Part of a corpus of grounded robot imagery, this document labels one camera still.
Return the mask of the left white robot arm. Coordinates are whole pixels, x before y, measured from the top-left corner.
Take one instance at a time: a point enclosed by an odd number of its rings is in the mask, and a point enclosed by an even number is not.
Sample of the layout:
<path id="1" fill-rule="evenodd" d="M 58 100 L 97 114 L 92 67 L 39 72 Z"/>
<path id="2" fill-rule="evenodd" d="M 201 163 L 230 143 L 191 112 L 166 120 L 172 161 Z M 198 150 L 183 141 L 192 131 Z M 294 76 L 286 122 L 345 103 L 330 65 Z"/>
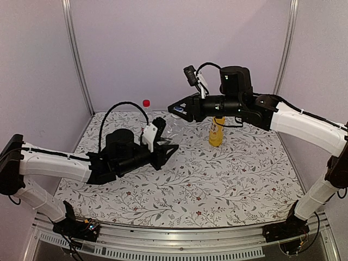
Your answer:
<path id="1" fill-rule="evenodd" d="M 25 201 L 69 236 L 75 236 L 81 225 L 72 206 L 54 198 L 31 181 L 30 175 L 102 185 L 148 164 L 160 170 L 179 148 L 167 143 L 156 127 L 147 127 L 138 144 L 133 132 L 124 128 L 108 134 L 105 140 L 104 149 L 98 153 L 71 154 L 35 147 L 15 134 L 1 152 L 1 194 Z"/>

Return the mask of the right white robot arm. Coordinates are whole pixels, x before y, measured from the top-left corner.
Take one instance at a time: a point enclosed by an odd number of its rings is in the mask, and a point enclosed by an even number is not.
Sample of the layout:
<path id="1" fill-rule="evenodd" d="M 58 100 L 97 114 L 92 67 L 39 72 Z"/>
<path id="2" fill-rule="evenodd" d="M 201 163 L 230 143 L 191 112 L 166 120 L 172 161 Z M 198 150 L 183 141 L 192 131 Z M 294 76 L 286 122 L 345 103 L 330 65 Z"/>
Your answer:
<path id="1" fill-rule="evenodd" d="M 188 122 L 206 117 L 231 116 L 266 131 L 295 136 L 331 154 L 327 172 L 290 209 L 281 232 L 293 237 L 309 217 L 338 190 L 347 188 L 347 126 L 303 111 L 272 94 L 253 92 L 250 71 L 246 67 L 219 68 L 220 95 L 205 95 L 206 87 L 198 78 L 200 71 L 184 69 L 191 86 L 200 92 L 175 102 L 168 111 Z"/>

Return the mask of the clear plastic bottle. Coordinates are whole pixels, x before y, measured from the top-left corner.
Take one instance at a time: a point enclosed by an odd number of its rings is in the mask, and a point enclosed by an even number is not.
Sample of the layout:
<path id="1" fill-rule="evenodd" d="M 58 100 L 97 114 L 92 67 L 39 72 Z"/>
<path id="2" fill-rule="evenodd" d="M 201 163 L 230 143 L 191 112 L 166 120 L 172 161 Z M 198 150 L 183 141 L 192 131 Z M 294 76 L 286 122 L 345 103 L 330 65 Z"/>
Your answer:
<path id="1" fill-rule="evenodd" d="M 172 114 L 168 114 L 165 117 L 166 127 L 162 134 L 162 137 L 167 137 L 172 139 L 170 144 L 180 144 L 183 139 L 184 134 L 184 120 L 178 119 Z"/>

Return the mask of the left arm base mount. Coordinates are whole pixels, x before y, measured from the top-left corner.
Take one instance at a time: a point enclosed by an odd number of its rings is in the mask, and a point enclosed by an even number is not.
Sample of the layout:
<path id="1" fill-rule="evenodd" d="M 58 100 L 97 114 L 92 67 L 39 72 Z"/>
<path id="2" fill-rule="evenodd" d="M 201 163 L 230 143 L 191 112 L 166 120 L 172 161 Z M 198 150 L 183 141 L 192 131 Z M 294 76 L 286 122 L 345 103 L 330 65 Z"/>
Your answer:
<path id="1" fill-rule="evenodd" d="M 100 223 L 91 218 L 77 220 L 73 207 L 66 201 L 63 201 L 63 204 L 66 209 L 65 218 L 53 223 L 53 232 L 73 239 L 96 242 L 100 233 Z"/>

